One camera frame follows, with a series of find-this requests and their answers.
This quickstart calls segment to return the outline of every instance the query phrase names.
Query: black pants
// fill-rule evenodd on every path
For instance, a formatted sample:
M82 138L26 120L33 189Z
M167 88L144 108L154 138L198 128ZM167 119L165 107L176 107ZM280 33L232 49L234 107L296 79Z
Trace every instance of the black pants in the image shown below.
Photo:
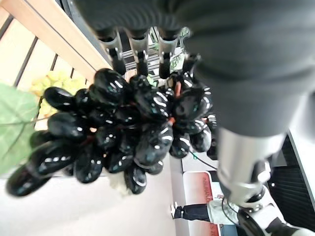
M183 218L186 220L203 220L210 222L207 204L178 206L175 209L174 218Z

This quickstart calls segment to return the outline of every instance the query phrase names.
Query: white wall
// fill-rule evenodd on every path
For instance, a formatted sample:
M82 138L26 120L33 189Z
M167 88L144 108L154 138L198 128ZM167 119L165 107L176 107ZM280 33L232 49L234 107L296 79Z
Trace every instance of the white wall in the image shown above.
M147 189L122 199L106 177L89 185L53 178L22 199L4 192L0 180L0 236L175 236L169 159Z

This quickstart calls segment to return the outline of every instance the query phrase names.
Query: black cable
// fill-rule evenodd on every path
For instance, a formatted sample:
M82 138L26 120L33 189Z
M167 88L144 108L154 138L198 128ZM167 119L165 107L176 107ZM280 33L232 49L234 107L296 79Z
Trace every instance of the black cable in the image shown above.
M221 202L221 208L222 208L223 214L224 214L224 215L226 216L226 218L227 218L229 221L231 221L236 227L239 227L239 228L243 229L242 226L240 226L239 224L236 224L236 223L235 223L233 220L231 220L231 218L228 217L227 214L225 213L224 208L223 208L223 201L224 201L224 199L225 199L225 197L222 198L222 202Z
M205 164L205 165L207 165L207 166L209 166L209 167L211 167L211 168L217 170L217 167L214 167L214 166L208 164L207 162L201 160L201 159L200 159L198 156L196 156L192 151L189 151L189 152L194 156L194 158L196 158L197 160L199 160L199 161L202 162L203 164Z
M230 209L231 209L232 211L234 211L235 213L238 213L236 210L234 210L233 207L231 207L230 203L228 202L228 199L226 199L226 203L227 203L227 205L230 207Z

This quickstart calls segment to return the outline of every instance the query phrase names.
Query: grape bunch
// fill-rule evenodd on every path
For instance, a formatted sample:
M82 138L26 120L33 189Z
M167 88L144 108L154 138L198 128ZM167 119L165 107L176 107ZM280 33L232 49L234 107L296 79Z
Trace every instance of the grape bunch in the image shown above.
M192 146L215 156L210 89L188 73L174 72L166 85L153 87L143 75L127 83L119 73L101 69L88 89L72 95L49 87L43 97L58 112L49 117L48 130L31 136L28 161L6 185L13 196L36 191L60 170L91 183L103 167L123 173L128 190L140 194L146 174L159 174L168 152L184 158Z

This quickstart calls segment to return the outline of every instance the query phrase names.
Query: robotic arm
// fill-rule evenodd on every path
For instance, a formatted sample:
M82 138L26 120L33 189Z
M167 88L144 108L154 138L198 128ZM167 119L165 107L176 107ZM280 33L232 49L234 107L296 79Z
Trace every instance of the robotic arm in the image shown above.
M293 115L315 89L315 2L308 0L75 0L87 24L99 32L124 27L136 62L146 63L146 30L160 34L160 76L169 75L182 26L193 31L186 43L201 54L194 76L212 88L220 124L221 188L240 206L249 236L310 236L289 226L263 184L270 160L281 149ZM122 61L115 37L102 35L113 61Z

